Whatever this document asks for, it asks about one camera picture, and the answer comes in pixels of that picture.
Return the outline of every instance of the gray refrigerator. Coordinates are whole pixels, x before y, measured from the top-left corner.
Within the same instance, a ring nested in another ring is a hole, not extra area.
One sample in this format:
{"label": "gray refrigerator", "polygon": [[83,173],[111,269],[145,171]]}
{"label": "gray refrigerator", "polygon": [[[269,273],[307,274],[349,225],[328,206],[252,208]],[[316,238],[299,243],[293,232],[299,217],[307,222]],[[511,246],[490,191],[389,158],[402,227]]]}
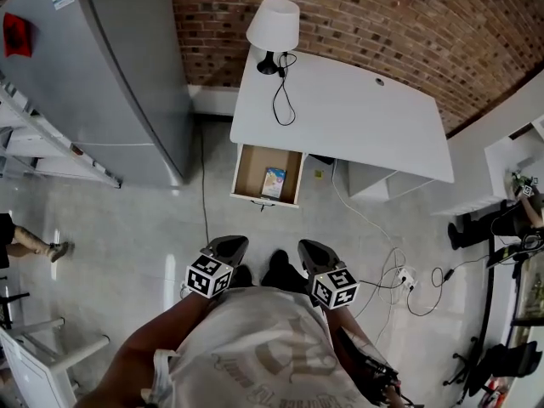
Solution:
{"label": "gray refrigerator", "polygon": [[193,122],[172,0],[8,0],[5,13],[29,23],[32,56],[2,51],[0,71],[51,124],[124,183],[181,185]]}

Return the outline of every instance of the white chair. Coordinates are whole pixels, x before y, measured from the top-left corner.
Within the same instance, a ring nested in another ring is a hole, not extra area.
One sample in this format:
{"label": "white chair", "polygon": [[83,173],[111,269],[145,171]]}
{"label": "white chair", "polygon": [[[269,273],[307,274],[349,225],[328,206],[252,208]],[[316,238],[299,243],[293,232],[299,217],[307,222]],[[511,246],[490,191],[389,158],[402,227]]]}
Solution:
{"label": "white chair", "polygon": [[[30,408],[71,408],[77,401],[74,395],[77,385],[72,386],[66,370],[110,342],[107,336],[102,336],[94,343],[60,355],[31,335],[64,324],[64,318],[60,318],[9,331],[0,328],[0,341],[9,368]],[[21,338],[33,345],[39,354],[32,353],[18,341]]]}

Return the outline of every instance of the person's arm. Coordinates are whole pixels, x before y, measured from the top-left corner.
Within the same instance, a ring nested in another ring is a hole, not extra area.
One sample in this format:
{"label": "person's arm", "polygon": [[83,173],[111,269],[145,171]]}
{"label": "person's arm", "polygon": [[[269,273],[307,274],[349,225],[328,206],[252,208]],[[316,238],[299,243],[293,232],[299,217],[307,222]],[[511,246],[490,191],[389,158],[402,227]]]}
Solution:
{"label": "person's arm", "polygon": [[[348,373],[348,375],[352,377],[352,379],[357,379],[359,381],[360,379],[371,378],[365,376],[364,373],[361,373],[361,369],[353,362],[350,355],[346,352],[342,343],[338,339],[337,331],[340,328],[343,328],[351,332],[366,343],[367,346],[372,347],[377,354],[379,354],[379,351],[372,344],[370,338],[368,338],[363,332],[355,318],[352,316],[348,307],[340,307],[338,309],[323,308],[323,310],[325,311],[329,332],[331,333],[332,347],[334,348],[334,352],[338,357],[338,361],[340,361],[340,365]],[[391,408],[404,407],[402,400],[394,392],[394,390],[391,392],[391,388],[387,388],[385,394],[388,397],[389,406]]]}
{"label": "person's arm", "polygon": [[527,218],[529,218],[529,221],[535,228],[542,228],[544,227],[544,222],[542,222],[542,217],[540,213],[537,213],[535,209],[530,205],[529,199],[525,195],[521,195],[519,197],[519,200],[521,201],[521,205],[523,206],[525,213],[527,214]]}
{"label": "person's arm", "polygon": [[141,389],[153,383],[155,351],[176,350],[200,323],[211,301],[191,293],[139,328],[121,346],[99,386],[78,401],[76,408],[141,406]]}

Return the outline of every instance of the white lampshade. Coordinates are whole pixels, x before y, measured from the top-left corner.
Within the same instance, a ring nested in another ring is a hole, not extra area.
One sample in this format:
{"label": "white lampshade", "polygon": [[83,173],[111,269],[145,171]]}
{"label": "white lampshade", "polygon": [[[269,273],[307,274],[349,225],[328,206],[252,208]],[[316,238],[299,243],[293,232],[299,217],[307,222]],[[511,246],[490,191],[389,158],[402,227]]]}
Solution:
{"label": "white lampshade", "polygon": [[266,51],[289,51],[298,45],[300,8],[289,0],[263,0],[247,29],[247,40]]}

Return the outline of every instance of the white baseboard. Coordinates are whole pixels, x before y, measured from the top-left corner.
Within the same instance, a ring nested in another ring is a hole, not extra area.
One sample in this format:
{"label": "white baseboard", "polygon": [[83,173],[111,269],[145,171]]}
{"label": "white baseboard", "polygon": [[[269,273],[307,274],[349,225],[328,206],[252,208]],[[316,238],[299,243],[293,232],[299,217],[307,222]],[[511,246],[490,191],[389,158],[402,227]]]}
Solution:
{"label": "white baseboard", "polygon": [[193,100],[193,109],[196,113],[233,116],[238,91],[239,88],[189,85],[189,95]]}

